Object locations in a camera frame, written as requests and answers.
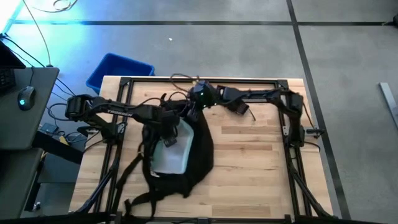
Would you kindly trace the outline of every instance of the wooden tabletop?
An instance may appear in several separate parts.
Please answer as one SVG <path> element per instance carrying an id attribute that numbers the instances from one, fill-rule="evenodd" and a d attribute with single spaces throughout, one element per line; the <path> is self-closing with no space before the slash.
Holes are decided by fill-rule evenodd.
<path id="1" fill-rule="evenodd" d="M 287 80 L 292 91 L 304 96 L 304 102 L 309 108 L 303 80 Z M 115 100 L 119 81 L 120 77 L 104 77 L 100 95 Z M 177 91 L 170 83 L 135 82 L 133 85 L 133 105 L 150 97 L 160 97 L 163 93 L 170 95 Z M 178 85 L 185 89 L 192 86 L 190 83 Z M 274 88 L 264 84 L 227 86 L 252 90 Z M 173 96 L 176 100 L 182 98 L 183 96 L 178 94 Z M 148 104 L 158 105 L 159 102 L 150 101 Z M 194 187 L 188 198 L 171 195 L 160 201 L 156 217 L 283 218 L 285 214 L 293 214 L 277 108 L 270 104 L 252 103 L 250 109 L 256 121 L 250 113 L 239 117 L 221 106 L 203 111 L 215 145 L 214 168 Z M 101 114 L 101 117 L 110 122 L 112 115 Z M 310 126 L 304 114 L 302 124 Z M 128 119 L 119 176 L 136 156 L 141 141 L 141 129 L 142 124 Z M 99 140 L 100 137 L 96 136 L 87 146 Z M 306 141 L 316 142 L 312 137 L 307 137 Z M 97 186 L 105 147 L 105 144 L 99 144 L 84 155 L 70 210 L 81 207 Z M 308 188 L 323 208 L 332 213 L 318 148 L 305 145 L 301 152 Z M 147 191 L 139 164 L 124 186 L 119 209 L 124 210 L 125 199 L 133 199 Z M 105 207 L 107 192 L 108 189 L 104 191 L 102 210 Z M 302 194 L 299 190 L 297 195 L 303 214 Z M 137 216 L 149 216 L 149 203 L 134 207 L 132 213 Z"/>

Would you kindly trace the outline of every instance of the shoulder strap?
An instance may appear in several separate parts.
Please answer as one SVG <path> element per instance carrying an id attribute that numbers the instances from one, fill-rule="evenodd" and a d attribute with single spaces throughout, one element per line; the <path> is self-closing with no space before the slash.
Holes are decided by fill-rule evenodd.
<path id="1" fill-rule="evenodd" d="M 136 156 L 136 158 L 133 159 L 133 161 L 131 161 L 131 163 L 123 171 L 122 176 L 116 183 L 116 194 L 115 194 L 114 201 L 113 201 L 112 212 L 117 212 L 118 207 L 119 207 L 120 198 L 122 196 L 124 184 L 126 183 L 127 178 L 129 177 L 131 172 L 136 168 L 136 166 L 138 165 L 138 163 L 141 160 L 142 160 L 142 155 L 140 152 L 138 152 L 138 155 Z"/>
<path id="2" fill-rule="evenodd" d="M 160 200 L 163 200 L 166 196 L 172 195 L 173 193 L 165 193 L 161 192 L 158 190 L 150 189 L 149 192 L 144 193 L 138 197 L 136 197 L 131 203 L 127 199 L 124 201 L 124 206 L 126 208 L 126 214 L 124 215 L 124 220 L 128 222 L 134 222 L 134 223 L 147 223 L 150 222 L 154 219 L 154 215 L 156 212 L 156 205 L 157 202 Z M 131 208 L 140 205 L 143 203 L 150 202 L 151 205 L 151 214 L 149 218 L 138 218 L 134 215 L 131 215 Z"/>

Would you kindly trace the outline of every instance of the black harness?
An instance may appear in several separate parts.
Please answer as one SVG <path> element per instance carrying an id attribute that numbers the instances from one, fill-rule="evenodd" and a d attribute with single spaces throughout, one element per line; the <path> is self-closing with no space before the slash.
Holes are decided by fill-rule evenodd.
<path id="1" fill-rule="evenodd" d="M 161 106 L 171 107 L 176 113 L 179 113 L 182 118 L 186 117 L 188 111 L 186 109 L 186 100 L 168 101 Z M 132 202 L 128 199 L 124 201 L 126 214 L 125 221 L 134 221 L 134 223 L 146 223 L 153 220 L 156 212 L 157 202 L 163 200 L 166 196 L 175 193 L 182 194 L 187 198 L 192 191 L 192 188 L 202 181 L 207 173 L 213 168 L 214 164 L 214 146 L 211 138 L 210 130 L 208 128 L 205 116 L 202 111 L 198 112 L 197 121 L 193 122 L 188 118 L 183 120 L 191 126 L 194 132 L 192 146 L 188 156 L 187 168 L 183 174 L 162 174 L 156 173 L 156 176 L 151 174 L 150 165 L 152 155 L 160 136 L 154 132 L 150 127 L 144 126 L 142 129 L 142 142 L 138 147 L 138 153 L 135 159 L 124 170 L 121 178 L 116 184 L 116 195 L 113 203 L 113 211 L 118 209 L 119 201 L 123 191 L 123 186 L 131 172 L 136 168 L 138 163 L 142 161 L 142 173 L 148 184 L 149 191 L 138 197 Z M 149 218 L 138 218 L 131 214 L 131 209 L 142 203 L 150 202 L 152 213 Z"/>

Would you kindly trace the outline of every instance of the gray floor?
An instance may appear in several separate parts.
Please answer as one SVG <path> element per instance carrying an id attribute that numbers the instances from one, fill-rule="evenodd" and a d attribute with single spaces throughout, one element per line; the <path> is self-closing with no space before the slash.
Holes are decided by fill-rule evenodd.
<path id="1" fill-rule="evenodd" d="M 384 22 L 398 13 L 395 0 L 293 0 L 293 5 L 299 22 Z M 85 0 L 60 14 L 33 13 L 39 21 L 290 21 L 281 0 Z M 25 9 L 18 19 L 30 20 Z M 305 78 L 292 26 L 40 27 L 52 64 L 76 93 L 94 94 L 85 80 L 108 52 L 153 64 L 156 75 Z M 300 33 L 351 218 L 395 223 L 398 130 L 377 84 L 388 82 L 398 100 L 398 29 L 300 26 Z M 14 24 L 9 35 L 48 63 L 35 26 Z M 67 98 L 57 88 L 54 92 Z M 52 96 L 49 104 L 62 101 Z M 63 108 L 54 112 L 60 116 Z M 42 122 L 53 120 L 45 114 Z M 58 125 L 69 132 L 80 124 Z M 328 167 L 325 155 L 323 162 Z M 328 171 L 326 176 L 339 214 Z M 68 187 L 65 192 L 73 190 L 73 185 Z M 56 195 L 62 195 L 62 203 L 70 197 Z M 45 197 L 42 201 L 55 203 Z"/>

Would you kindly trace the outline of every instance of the mechanical arm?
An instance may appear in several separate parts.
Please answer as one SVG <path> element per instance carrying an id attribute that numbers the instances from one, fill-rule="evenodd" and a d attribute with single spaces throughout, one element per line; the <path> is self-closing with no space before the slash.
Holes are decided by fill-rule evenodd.
<path id="1" fill-rule="evenodd" d="M 186 113 L 184 114 L 192 121 L 197 120 L 197 113 L 199 111 L 216 105 L 224 106 L 236 114 L 243 115 L 249 109 L 249 105 L 245 102 L 254 100 L 271 103 L 280 112 L 289 117 L 290 128 L 286 144 L 292 147 L 302 147 L 304 145 L 305 131 L 300 122 L 303 96 L 289 89 L 242 91 L 237 88 L 220 85 L 214 88 L 206 80 L 197 80 L 195 86 L 188 91 L 187 99 L 187 105 L 184 109 Z M 164 100 L 160 100 L 162 106 L 145 105 L 144 103 L 148 100 L 134 106 L 113 100 L 106 100 L 100 96 L 78 95 L 68 99 L 65 117 L 72 121 L 84 121 L 90 125 L 89 127 L 78 130 L 79 132 L 84 133 L 85 129 L 95 128 L 101 131 L 104 141 L 112 141 L 112 143 L 120 141 L 119 133 L 124 131 L 127 124 L 108 123 L 97 114 L 108 113 L 133 118 L 157 131 L 166 147 L 169 147 L 177 142 L 177 132 L 175 130 L 180 122 L 180 116 L 172 108 L 165 106 Z M 89 200 L 76 212 L 86 213 L 90 210 L 98 194 L 110 180 L 111 174 L 114 172 L 114 167 L 115 164 L 110 167 L 105 178 L 99 183 Z M 310 202 L 318 215 L 328 216 L 298 176 L 297 170 L 292 163 L 288 164 L 288 169 L 293 178 L 299 183 L 299 186 L 304 189 L 304 194 L 311 199 Z"/>
<path id="2" fill-rule="evenodd" d="M 164 107 L 145 105 L 143 103 L 134 106 L 113 100 L 105 100 L 97 96 L 78 95 L 68 99 L 65 117 L 72 121 L 84 121 L 89 124 L 86 129 L 95 128 L 101 131 L 105 141 L 117 141 L 118 133 L 125 124 L 114 125 L 106 122 L 98 113 L 116 114 L 134 118 L 136 121 L 154 128 L 164 140 L 167 147 L 173 145 L 175 140 L 174 127 L 180 118 L 172 110 Z"/>

